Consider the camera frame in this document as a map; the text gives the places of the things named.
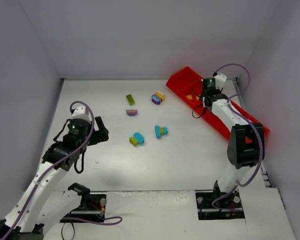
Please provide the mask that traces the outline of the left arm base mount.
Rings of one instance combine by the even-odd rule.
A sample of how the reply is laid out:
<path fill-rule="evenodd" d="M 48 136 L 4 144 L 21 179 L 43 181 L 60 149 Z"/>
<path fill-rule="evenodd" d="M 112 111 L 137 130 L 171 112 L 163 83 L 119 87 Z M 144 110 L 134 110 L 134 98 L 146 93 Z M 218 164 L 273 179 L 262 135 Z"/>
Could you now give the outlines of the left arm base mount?
<path fill-rule="evenodd" d="M 70 185 L 68 191 L 76 193 L 80 198 L 80 204 L 69 211 L 61 220 L 61 223 L 80 223 L 79 220 L 66 220 L 65 218 L 83 219 L 97 223 L 105 220 L 107 194 L 105 192 L 94 192 L 88 187 L 77 182 Z"/>

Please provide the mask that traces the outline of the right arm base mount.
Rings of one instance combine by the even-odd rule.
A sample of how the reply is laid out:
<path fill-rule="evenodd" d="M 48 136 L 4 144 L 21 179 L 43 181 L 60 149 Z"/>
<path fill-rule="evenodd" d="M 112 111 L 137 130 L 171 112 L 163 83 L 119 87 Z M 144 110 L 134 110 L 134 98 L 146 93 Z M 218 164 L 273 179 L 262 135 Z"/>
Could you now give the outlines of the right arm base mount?
<path fill-rule="evenodd" d="M 219 195 L 212 191 L 196 191 L 197 216 L 200 221 L 244 219 L 245 214 L 238 190 L 212 204 Z"/>

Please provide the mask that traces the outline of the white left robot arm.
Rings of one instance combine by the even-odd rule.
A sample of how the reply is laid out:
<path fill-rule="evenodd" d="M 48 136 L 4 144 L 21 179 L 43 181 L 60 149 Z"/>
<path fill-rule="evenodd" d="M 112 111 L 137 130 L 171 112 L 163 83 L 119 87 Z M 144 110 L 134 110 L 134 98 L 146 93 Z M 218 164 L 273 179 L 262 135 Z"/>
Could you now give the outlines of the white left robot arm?
<path fill-rule="evenodd" d="M 16 206 L 0 219 L 0 240 L 42 240 L 71 210 L 86 204 L 90 189 L 73 183 L 54 203 L 47 203 L 56 185 L 72 165 L 83 160 L 88 146 L 108 141 L 109 131 L 100 116 L 67 119 L 68 133 L 53 139 L 32 182 Z"/>

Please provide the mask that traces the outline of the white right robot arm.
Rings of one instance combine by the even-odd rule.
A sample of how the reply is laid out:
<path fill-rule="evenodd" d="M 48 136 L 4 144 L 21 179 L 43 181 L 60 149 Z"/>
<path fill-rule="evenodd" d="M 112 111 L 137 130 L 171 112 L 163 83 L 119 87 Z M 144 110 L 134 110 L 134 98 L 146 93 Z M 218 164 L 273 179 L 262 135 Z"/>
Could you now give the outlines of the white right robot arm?
<path fill-rule="evenodd" d="M 230 132 L 226 152 L 229 163 L 216 181 L 221 193 L 233 191 L 247 172 L 262 162 L 265 150 L 264 126 L 243 116 L 222 93 L 226 79 L 224 74 L 203 78 L 200 95 L 203 105 L 221 120 Z"/>

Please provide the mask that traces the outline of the purple half-round lego brick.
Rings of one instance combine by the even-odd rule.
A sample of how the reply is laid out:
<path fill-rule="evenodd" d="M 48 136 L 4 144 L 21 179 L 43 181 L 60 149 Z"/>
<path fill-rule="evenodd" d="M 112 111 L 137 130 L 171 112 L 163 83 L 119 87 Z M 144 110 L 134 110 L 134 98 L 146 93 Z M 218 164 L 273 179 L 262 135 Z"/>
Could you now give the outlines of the purple half-round lego brick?
<path fill-rule="evenodd" d="M 135 117 L 138 115 L 137 109 L 126 109 L 125 112 L 129 117 Z"/>

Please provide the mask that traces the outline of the green long lego brick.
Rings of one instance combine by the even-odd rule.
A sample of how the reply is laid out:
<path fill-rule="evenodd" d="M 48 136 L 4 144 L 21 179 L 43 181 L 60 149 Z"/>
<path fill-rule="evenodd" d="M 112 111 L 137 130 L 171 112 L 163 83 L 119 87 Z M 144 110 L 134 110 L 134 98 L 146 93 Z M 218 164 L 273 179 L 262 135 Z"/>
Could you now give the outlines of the green long lego brick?
<path fill-rule="evenodd" d="M 126 100 L 130 106 L 133 106 L 135 104 L 134 98 L 131 94 L 126 95 Z"/>

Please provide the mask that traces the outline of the cyan lego with green brick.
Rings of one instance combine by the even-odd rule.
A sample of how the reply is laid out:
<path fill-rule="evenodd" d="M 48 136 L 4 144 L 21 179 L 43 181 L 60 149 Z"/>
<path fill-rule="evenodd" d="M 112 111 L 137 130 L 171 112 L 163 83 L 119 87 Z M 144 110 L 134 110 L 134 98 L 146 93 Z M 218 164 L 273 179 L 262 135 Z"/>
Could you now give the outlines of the cyan lego with green brick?
<path fill-rule="evenodd" d="M 145 143 L 145 138 L 139 132 L 135 132 L 133 136 L 129 137 L 129 142 L 134 146 L 143 145 Z"/>

